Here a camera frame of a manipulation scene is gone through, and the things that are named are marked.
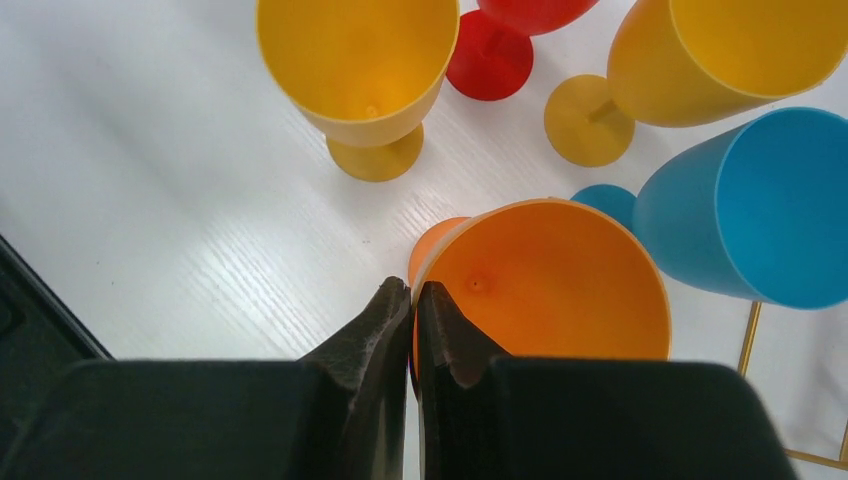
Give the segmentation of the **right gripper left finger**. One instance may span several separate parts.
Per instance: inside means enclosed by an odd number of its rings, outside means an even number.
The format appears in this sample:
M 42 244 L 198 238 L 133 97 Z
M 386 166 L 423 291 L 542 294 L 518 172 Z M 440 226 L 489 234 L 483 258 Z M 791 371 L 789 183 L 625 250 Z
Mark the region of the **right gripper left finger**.
M 5 479 L 399 479 L 411 293 L 296 361 L 85 360 L 4 422 Z

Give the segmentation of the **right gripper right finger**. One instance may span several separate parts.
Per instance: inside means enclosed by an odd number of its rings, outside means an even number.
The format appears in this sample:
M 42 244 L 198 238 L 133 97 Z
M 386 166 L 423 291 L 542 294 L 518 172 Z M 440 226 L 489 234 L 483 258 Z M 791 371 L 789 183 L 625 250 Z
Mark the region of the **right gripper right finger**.
M 703 362 L 509 355 L 446 287 L 417 306 L 424 479 L 791 479 L 753 388 Z

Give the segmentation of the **orange wine glass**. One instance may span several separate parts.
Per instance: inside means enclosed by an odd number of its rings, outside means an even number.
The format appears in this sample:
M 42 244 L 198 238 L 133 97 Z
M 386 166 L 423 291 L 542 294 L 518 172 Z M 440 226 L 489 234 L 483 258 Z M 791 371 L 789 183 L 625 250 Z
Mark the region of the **orange wine glass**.
M 443 284 L 461 312 L 515 356 L 670 358 L 662 276 L 609 215 L 556 198 L 512 203 L 427 229 L 408 260 L 415 290 Z

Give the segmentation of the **yellow wine glass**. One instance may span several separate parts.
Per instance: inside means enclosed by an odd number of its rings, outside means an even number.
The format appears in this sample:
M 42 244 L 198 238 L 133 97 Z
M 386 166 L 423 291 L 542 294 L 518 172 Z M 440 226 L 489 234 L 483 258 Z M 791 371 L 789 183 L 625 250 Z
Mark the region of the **yellow wine glass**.
M 256 4 L 271 77 L 335 164 L 366 182 L 393 180 L 419 158 L 459 27 L 454 0 Z
M 562 158 L 605 166 L 627 151 L 637 124 L 693 127 L 799 95 L 846 50 L 843 1 L 638 1 L 605 74 L 560 83 L 544 130 Z

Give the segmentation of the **cyan wine glass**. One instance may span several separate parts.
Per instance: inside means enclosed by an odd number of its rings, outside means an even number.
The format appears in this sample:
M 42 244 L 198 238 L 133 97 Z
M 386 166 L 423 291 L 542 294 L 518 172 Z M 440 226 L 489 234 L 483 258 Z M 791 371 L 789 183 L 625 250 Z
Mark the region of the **cyan wine glass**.
M 671 278 L 702 290 L 817 310 L 847 298 L 847 121 L 783 108 L 670 159 L 637 193 L 575 200 L 631 231 Z

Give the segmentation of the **red wine glass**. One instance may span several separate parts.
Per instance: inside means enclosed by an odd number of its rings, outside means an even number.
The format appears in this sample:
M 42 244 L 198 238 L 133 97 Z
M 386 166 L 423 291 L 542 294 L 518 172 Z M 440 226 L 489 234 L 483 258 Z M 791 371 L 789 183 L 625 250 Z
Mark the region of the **red wine glass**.
M 505 99 L 527 82 L 534 64 L 532 38 L 559 30 L 596 0 L 479 0 L 460 17 L 446 78 L 480 101 Z

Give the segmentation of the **gold wire glass rack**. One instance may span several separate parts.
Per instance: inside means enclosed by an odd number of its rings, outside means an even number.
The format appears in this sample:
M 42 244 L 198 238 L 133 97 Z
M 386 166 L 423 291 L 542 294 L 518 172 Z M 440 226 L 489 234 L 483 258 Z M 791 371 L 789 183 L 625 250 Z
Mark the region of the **gold wire glass rack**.
M 847 305 L 751 305 L 738 371 L 752 383 L 802 479 L 847 477 Z

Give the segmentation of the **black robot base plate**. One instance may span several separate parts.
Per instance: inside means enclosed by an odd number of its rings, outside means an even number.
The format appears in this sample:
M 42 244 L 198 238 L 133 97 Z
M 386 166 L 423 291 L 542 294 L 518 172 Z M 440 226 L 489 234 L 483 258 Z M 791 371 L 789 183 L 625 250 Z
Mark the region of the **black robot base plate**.
M 1 240 L 1 454 L 72 364 L 112 355 Z

